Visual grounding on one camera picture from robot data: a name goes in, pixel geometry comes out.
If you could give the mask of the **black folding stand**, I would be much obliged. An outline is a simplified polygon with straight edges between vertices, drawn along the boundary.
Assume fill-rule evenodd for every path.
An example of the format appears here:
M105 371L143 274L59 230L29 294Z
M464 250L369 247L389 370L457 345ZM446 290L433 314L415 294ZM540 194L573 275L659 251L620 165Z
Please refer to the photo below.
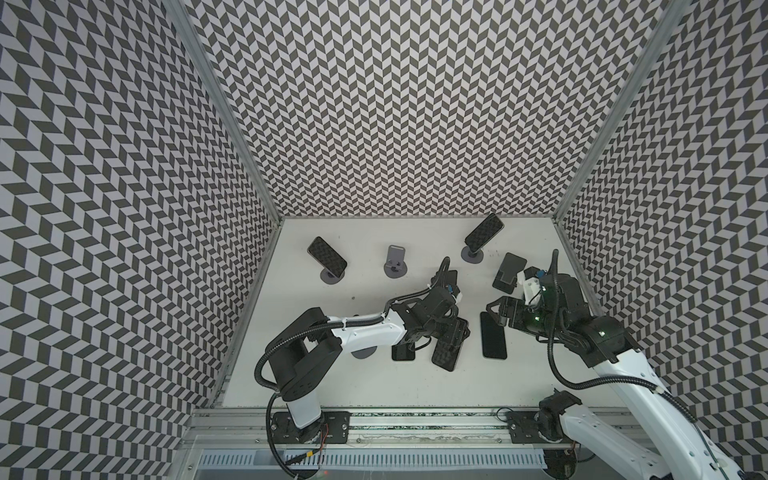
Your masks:
M511 295L517 286L517 277L526 268L527 260L513 253L506 253L492 282L492 287Z

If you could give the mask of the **white-edged phone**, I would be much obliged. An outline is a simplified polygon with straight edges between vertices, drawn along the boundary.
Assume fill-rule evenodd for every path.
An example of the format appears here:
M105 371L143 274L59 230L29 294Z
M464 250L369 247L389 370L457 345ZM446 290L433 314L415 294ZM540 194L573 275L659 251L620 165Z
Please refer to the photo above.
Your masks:
M391 347L391 358L395 362L413 361L415 357L415 347L410 343L398 344Z

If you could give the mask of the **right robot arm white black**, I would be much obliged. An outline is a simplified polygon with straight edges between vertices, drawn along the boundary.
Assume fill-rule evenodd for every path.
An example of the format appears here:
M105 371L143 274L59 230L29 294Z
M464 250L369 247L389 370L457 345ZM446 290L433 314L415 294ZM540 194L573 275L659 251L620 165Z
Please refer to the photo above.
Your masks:
M484 315L501 327L533 336L546 347L560 389L540 401L532 421L508 411L508 427L551 444L582 446L626 479L760 479L715 444L697 418L663 384L623 324L591 314L579 282L558 271L554 251L548 270L518 273L522 298L502 296ZM578 392L609 386L643 428L646 448L605 423Z

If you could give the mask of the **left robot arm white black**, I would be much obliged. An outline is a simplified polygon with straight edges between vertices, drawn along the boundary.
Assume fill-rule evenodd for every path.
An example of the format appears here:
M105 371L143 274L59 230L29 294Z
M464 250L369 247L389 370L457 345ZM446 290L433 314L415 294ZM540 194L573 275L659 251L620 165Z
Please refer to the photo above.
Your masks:
M312 307L268 343L253 377L271 391L265 418L267 443L280 469L292 479L313 477L292 469L277 450L272 430L277 399L284 401L298 430L317 427L328 432L320 423L323 413L315 390L338 358L344 353L413 344L422 338L439 339L458 321L460 297L457 272L446 256L425 289L391 298L379 312L334 317Z

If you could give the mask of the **round grey stand back right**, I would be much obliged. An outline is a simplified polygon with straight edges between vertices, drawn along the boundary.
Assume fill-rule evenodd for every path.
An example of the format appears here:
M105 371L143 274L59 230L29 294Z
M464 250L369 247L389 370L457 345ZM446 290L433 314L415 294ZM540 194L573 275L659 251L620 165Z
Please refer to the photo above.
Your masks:
M461 258L470 264L479 264L484 259L484 252L482 249L473 251L468 245L465 245L461 250Z

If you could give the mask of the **round grey stand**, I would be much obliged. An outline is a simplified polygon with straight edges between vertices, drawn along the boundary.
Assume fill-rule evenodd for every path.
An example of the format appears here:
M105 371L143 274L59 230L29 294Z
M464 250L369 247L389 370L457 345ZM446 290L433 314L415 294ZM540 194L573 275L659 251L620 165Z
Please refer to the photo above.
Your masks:
M484 259L484 252L482 249L473 251L468 245L465 245L461 250L461 258L470 264L479 264Z
M376 350L377 350L377 347L373 346L373 347L368 347L368 348L360 349L357 351L353 351L351 355L356 359L362 360L372 356L376 352Z
M324 268L320 272L320 279L327 285L335 285L339 283L343 278L344 278L344 274L341 274L340 276L336 276L326 268Z
M402 278L408 271L405 262L406 249L398 245L389 245L384 264L384 273L390 279Z

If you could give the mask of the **round grey stand back centre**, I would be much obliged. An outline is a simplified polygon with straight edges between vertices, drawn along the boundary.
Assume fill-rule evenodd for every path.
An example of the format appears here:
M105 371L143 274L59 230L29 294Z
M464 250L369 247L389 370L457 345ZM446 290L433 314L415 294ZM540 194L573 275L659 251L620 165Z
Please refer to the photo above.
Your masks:
M389 245L384 264L384 273L390 279L402 278L408 271L405 262L406 249L398 245Z

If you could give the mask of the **round grey stand front left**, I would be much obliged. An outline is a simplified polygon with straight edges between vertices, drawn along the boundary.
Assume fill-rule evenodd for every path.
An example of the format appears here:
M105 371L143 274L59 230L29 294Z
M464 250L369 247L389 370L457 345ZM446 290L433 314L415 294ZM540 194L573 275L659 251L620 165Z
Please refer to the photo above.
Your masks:
M357 351L353 351L351 355L356 359L362 360L372 356L376 352L376 350L377 350L377 347L373 346L373 347L368 347L368 348L360 349Z

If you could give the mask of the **round grey stand back left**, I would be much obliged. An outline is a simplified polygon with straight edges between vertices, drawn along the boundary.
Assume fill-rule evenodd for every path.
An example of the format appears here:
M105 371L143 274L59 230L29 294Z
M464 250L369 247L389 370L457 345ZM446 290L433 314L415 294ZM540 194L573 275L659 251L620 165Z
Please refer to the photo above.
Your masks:
M335 285L339 283L343 278L344 278L344 274L341 274L340 276L336 276L326 268L324 268L320 272L320 279L327 285Z

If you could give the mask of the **white ventilation grille strip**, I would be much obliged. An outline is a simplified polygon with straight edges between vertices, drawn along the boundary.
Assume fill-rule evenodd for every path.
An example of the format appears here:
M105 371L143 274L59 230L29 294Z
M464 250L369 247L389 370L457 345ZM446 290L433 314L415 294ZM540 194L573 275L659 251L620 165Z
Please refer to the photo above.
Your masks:
M260 470L277 465L267 450L207 450L200 470ZM291 466L293 470L448 471L546 467L541 449L332 449Z

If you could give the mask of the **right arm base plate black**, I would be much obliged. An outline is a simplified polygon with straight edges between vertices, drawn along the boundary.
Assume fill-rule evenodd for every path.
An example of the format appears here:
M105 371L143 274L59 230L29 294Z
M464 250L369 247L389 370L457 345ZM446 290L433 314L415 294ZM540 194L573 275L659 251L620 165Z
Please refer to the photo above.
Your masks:
M565 444L572 440L564 433L559 417L542 411L514 411L503 414L513 444Z

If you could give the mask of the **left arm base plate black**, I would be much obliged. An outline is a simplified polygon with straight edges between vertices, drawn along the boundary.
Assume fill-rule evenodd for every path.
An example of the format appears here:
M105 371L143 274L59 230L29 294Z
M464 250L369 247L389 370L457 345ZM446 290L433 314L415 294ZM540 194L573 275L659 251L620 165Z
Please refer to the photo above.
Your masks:
M350 420L349 411L322 411L318 420L298 428L288 411L278 411L271 416L270 432L277 444L346 444Z

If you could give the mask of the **aluminium mounting rail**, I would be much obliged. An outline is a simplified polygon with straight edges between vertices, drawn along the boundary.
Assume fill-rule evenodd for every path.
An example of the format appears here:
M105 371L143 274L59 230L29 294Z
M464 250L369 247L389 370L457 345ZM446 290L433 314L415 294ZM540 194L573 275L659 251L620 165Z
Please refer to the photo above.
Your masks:
M499 407L479 408L352 408L344 425L348 447L494 446L509 445L510 431ZM200 410L189 421L186 445L262 446L266 441L265 410L221 408Z

